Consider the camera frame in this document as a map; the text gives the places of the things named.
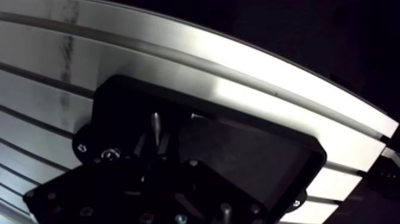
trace dark background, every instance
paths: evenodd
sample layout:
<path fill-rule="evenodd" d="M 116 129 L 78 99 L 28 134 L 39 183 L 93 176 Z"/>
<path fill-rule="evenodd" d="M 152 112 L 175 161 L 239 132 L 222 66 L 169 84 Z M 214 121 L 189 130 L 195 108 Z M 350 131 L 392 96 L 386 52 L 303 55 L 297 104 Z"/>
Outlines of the dark background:
<path fill-rule="evenodd" d="M 400 1 L 116 0 L 234 36 L 304 66 L 400 121 Z M 390 147 L 400 150 L 399 138 Z M 400 205 L 361 182 L 327 223 L 400 223 Z"/>

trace bolt head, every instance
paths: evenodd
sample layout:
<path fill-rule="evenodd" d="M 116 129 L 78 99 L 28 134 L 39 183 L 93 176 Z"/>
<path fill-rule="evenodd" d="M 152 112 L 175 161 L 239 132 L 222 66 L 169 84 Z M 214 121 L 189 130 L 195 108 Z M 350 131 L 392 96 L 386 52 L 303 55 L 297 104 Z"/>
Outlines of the bolt head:
<path fill-rule="evenodd" d="M 301 202 L 300 202 L 299 200 L 296 200 L 296 201 L 293 203 L 293 207 L 299 207 L 300 204 L 301 204 Z"/>
<path fill-rule="evenodd" d="M 78 150 L 79 150 L 81 153 L 85 153 L 88 149 L 86 148 L 85 145 L 79 144 L 79 145 L 78 145 Z"/>
<path fill-rule="evenodd" d="M 185 216 L 184 214 L 177 214 L 175 216 L 175 222 L 177 224 L 186 224 L 188 222 L 188 217 Z"/>

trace metal pin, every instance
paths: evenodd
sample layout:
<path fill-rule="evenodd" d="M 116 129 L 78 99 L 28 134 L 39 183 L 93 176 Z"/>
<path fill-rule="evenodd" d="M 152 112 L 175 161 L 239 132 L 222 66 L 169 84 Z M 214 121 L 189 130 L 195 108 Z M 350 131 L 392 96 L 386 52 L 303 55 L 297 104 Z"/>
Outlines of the metal pin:
<path fill-rule="evenodd" d="M 165 133 L 162 135 L 161 142 L 158 145 L 158 155 L 163 155 L 167 153 L 168 142 L 170 141 L 170 134 Z"/>
<path fill-rule="evenodd" d="M 221 204 L 221 210 L 224 213 L 223 214 L 224 224 L 229 224 L 230 216 L 232 214 L 232 208 L 231 208 L 230 204 L 228 204 L 228 203 Z"/>
<path fill-rule="evenodd" d="M 142 151 L 143 145 L 144 145 L 144 143 L 146 141 L 146 137 L 147 137 L 147 134 L 143 133 L 140 136 L 140 138 L 139 138 L 139 140 L 138 140 L 138 142 L 137 142 L 137 144 L 135 146 L 135 150 L 133 151 L 133 153 L 136 154 L 137 156 L 140 156 L 140 152 Z"/>
<path fill-rule="evenodd" d="M 198 114 L 191 114 L 191 115 L 190 115 L 190 118 L 191 118 L 191 119 L 195 119 L 195 118 L 204 119 L 205 117 L 203 117 L 203 116 L 201 116 L 201 115 L 198 115 Z"/>
<path fill-rule="evenodd" d="M 151 125 L 153 127 L 155 135 L 155 144 L 158 146 L 160 144 L 160 133 L 161 133 L 161 119 L 158 113 L 154 113 L 151 116 Z"/>

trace screw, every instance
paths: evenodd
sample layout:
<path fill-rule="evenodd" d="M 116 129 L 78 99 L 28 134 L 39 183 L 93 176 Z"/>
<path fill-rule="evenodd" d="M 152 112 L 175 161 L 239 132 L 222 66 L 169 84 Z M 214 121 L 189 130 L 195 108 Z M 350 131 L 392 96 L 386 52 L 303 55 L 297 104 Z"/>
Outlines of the screw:
<path fill-rule="evenodd" d="M 257 205 L 257 204 L 253 204 L 251 206 L 251 212 L 253 212 L 253 214 L 258 214 L 260 212 L 261 208 Z"/>
<path fill-rule="evenodd" d="M 49 199 L 49 200 L 54 200 L 55 199 L 55 193 L 50 193 L 50 194 L 48 194 L 47 195 L 47 199 Z"/>
<path fill-rule="evenodd" d="M 193 166 L 193 167 L 197 166 L 198 163 L 199 163 L 199 162 L 197 162 L 197 160 L 191 160 L 191 161 L 189 162 L 189 164 L 190 164 L 191 166 Z"/>
<path fill-rule="evenodd" d="M 34 194 L 35 193 L 33 191 L 29 191 L 28 193 L 26 193 L 26 196 L 32 198 Z"/>
<path fill-rule="evenodd" d="M 293 203 L 293 207 L 299 207 L 300 206 L 300 201 L 299 200 L 296 200 L 294 203 Z"/>
<path fill-rule="evenodd" d="M 80 210 L 79 215 L 83 217 L 91 217 L 93 215 L 93 209 L 91 207 L 84 207 Z"/>
<path fill-rule="evenodd" d="M 177 224 L 186 224 L 188 222 L 188 217 L 184 214 L 177 214 L 175 216 L 175 221 Z"/>
<path fill-rule="evenodd" d="M 153 220 L 154 220 L 154 216 L 150 213 L 144 213 L 139 218 L 139 222 L 143 223 L 143 224 L 151 224 L 153 222 Z"/>
<path fill-rule="evenodd" d="M 80 145 L 78 145 L 78 150 L 79 150 L 81 153 L 85 153 L 88 149 L 86 148 L 86 146 L 80 144 Z"/>
<path fill-rule="evenodd" d="M 230 214 L 232 212 L 230 204 L 228 203 L 221 204 L 221 210 L 224 213 L 224 224 L 228 224 L 230 222 Z"/>

